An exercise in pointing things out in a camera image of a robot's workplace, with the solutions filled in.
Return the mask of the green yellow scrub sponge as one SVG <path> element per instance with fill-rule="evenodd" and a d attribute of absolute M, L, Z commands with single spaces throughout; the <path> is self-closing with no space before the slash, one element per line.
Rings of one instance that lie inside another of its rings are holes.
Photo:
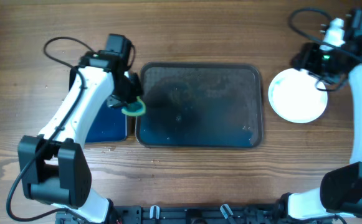
<path fill-rule="evenodd" d="M 142 99 L 139 96 L 137 96 L 136 101 L 134 103 L 128 104 L 127 106 L 124 106 L 121 109 L 121 112 L 126 116 L 132 116 L 132 117 L 142 116 L 146 113 L 146 105 L 142 101 Z"/>

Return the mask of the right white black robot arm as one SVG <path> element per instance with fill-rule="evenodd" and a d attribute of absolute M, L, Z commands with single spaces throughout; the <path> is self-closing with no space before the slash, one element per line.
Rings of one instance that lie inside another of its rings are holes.
<path fill-rule="evenodd" d="M 295 26 L 293 20 L 301 12 L 316 12 L 328 19 L 322 40 Z M 346 19 L 334 19 L 321 9 L 297 9 L 289 15 L 288 26 L 309 39 L 292 59 L 293 68 L 306 70 L 317 82 L 335 85 L 335 90 L 350 85 L 354 139 L 349 165 L 325 174 L 317 189 L 283 194 L 273 216 L 302 223 L 362 218 L 362 7 L 352 9 Z"/>

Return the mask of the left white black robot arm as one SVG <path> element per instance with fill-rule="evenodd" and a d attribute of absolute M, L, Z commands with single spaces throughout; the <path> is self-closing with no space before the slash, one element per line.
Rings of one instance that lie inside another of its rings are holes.
<path fill-rule="evenodd" d="M 18 144 L 14 186 L 22 187 L 25 198 L 51 205 L 58 221 L 121 222 L 113 202 L 92 188 L 83 149 L 102 105 L 126 116 L 146 112 L 140 79 L 131 71 L 135 55 L 131 40 L 119 34 L 110 34 L 102 50 L 88 49 L 70 67 L 74 82 L 54 117 Z"/>

